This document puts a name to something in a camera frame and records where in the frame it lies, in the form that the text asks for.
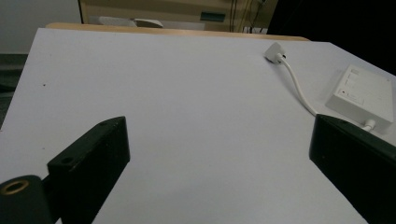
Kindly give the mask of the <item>white sheet table cover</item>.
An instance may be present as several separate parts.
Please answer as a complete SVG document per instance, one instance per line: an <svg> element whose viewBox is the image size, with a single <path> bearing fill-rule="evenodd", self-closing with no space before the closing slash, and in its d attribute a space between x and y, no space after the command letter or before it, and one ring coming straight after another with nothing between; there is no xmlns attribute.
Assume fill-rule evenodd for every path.
<svg viewBox="0 0 396 224"><path fill-rule="evenodd" d="M131 161L96 224L366 224L309 159L314 116L361 59L330 43L40 29L0 127L0 183L47 174L97 123Z"/></svg>

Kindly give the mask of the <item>beige cabinet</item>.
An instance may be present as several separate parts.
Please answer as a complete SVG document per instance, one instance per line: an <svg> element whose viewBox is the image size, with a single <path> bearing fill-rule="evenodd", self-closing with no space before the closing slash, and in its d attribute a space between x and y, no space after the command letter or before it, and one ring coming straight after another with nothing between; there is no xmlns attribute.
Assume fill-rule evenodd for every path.
<svg viewBox="0 0 396 224"><path fill-rule="evenodd" d="M278 0L78 0L83 23L108 16L203 23L207 31L268 28Z"/></svg>

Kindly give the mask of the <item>white power strip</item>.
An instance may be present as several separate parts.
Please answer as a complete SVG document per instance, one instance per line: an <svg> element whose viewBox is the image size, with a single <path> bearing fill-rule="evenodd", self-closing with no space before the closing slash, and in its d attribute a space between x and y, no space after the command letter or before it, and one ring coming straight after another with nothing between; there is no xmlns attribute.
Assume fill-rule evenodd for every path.
<svg viewBox="0 0 396 224"><path fill-rule="evenodd" d="M392 82L351 64L335 86L326 106L362 126L374 121L385 133L394 122Z"/></svg>

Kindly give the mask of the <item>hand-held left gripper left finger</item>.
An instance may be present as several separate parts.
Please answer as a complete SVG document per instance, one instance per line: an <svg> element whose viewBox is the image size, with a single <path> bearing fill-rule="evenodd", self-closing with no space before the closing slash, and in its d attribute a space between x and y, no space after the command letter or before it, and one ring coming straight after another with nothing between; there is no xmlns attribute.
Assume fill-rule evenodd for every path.
<svg viewBox="0 0 396 224"><path fill-rule="evenodd" d="M92 224L131 159L125 117L102 121L48 163L63 224Z"/></svg>

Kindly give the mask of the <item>white plug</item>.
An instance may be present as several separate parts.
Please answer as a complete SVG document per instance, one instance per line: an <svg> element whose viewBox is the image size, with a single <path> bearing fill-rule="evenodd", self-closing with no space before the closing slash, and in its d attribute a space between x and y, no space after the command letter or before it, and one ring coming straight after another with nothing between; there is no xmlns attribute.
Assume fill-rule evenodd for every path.
<svg viewBox="0 0 396 224"><path fill-rule="evenodd" d="M282 63L285 55L286 51L277 42L272 44L269 49L264 53L265 58L271 63Z"/></svg>

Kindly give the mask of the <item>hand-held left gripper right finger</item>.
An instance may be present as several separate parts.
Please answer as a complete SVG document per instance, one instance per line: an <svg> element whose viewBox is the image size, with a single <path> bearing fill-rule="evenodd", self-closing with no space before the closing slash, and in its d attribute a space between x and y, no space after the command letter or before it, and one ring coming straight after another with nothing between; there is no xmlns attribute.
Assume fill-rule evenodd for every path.
<svg viewBox="0 0 396 224"><path fill-rule="evenodd" d="M318 115L309 159L369 224L396 224L396 147L345 120Z"/></svg>

